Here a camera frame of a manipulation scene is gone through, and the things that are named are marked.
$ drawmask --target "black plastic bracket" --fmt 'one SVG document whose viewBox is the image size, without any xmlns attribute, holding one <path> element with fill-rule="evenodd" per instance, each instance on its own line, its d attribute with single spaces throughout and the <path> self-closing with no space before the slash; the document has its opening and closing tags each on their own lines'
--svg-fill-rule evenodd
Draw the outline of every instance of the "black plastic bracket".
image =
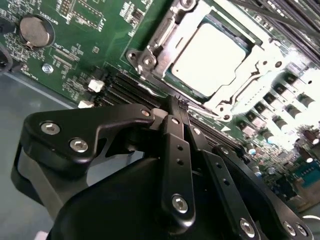
<svg viewBox="0 0 320 240">
<path fill-rule="evenodd" d="M 64 176 L 77 178 L 83 176 L 97 156 L 99 139 L 112 142 L 120 130 L 148 127 L 154 120 L 152 112 L 141 104 L 40 112 L 25 119 L 20 144 L 33 160 Z M 41 128 L 44 123 L 56 124 L 59 133 L 45 133 Z M 73 150 L 70 143 L 74 139 L 85 141 L 87 150 Z"/>
<path fill-rule="evenodd" d="M 196 220 L 190 146 L 184 140 L 180 117 L 167 115 L 163 122 L 161 209 L 171 233 L 185 232 Z"/>
<path fill-rule="evenodd" d="M 241 197 L 259 221 L 263 233 L 269 239 L 312 240 L 306 224 L 284 204 L 241 160 L 224 145 L 213 149 L 225 162 Z"/>
<path fill-rule="evenodd" d="M 260 240 L 258 229 L 222 158 L 210 151 L 206 138 L 199 129 L 190 126 L 187 132 L 191 136 L 190 144 L 194 150 L 192 159 L 202 161 L 201 169 L 211 180 L 212 191 L 218 194 L 232 231 L 232 239 Z"/>
</svg>

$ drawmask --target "silver screw head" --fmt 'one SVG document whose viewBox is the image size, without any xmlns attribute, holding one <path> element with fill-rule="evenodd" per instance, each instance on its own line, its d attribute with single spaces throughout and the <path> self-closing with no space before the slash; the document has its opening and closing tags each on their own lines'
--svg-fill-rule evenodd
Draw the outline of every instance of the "silver screw head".
<svg viewBox="0 0 320 240">
<path fill-rule="evenodd" d="M 172 118 L 172 122 L 174 122 L 175 124 L 179 124 L 179 121 L 178 121 L 178 119 L 176 119 L 176 118 Z"/>
<path fill-rule="evenodd" d="M 240 219 L 240 227 L 249 238 L 254 238 L 255 237 L 256 234 L 255 234 L 254 228 L 244 218 Z"/>
<path fill-rule="evenodd" d="M 188 211 L 188 204 L 181 196 L 174 196 L 172 198 L 172 205 L 181 214 L 185 214 Z"/>
<path fill-rule="evenodd" d="M 225 149 L 224 147 L 221 148 L 221 151 L 224 152 L 225 154 L 229 154 L 229 151 Z"/>
<path fill-rule="evenodd" d="M 149 116 L 150 116 L 150 113 L 147 112 L 146 110 L 142 110 L 141 113 L 142 113 L 143 115 L 145 115 L 146 117 L 149 117 Z"/>
<path fill-rule="evenodd" d="M 308 236 L 308 233 L 307 233 L 307 231 L 300 225 L 300 224 L 296 224 L 296 228 L 299 230 L 299 232 L 303 235 L 303 236 L 305 236 L 305 237 L 307 237 Z"/>
<path fill-rule="evenodd" d="M 148 68 L 153 67 L 154 65 L 156 65 L 156 63 L 157 63 L 157 60 L 153 55 L 146 55 L 143 58 L 143 64 Z"/>
<path fill-rule="evenodd" d="M 54 67 L 48 63 L 42 65 L 42 71 L 46 74 L 52 74 L 54 72 Z"/>
<path fill-rule="evenodd" d="M 193 131 L 195 132 L 195 134 L 200 135 L 201 131 L 198 128 L 194 128 Z"/>
<path fill-rule="evenodd" d="M 284 229 L 291 235 L 291 236 L 295 236 L 297 235 L 296 231 L 294 230 L 294 228 L 286 221 L 283 222 L 283 226 Z"/>
<path fill-rule="evenodd" d="M 41 131 L 48 135 L 56 135 L 60 132 L 60 127 L 53 122 L 45 122 L 41 125 Z"/>
<path fill-rule="evenodd" d="M 180 0 L 180 4 L 185 9 L 189 9 L 194 4 L 194 0 Z"/>
<path fill-rule="evenodd" d="M 84 153 L 88 150 L 88 144 L 84 140 L 76 138 L 70 142 L 70 148 L 77 153 Z"/>
</svg>

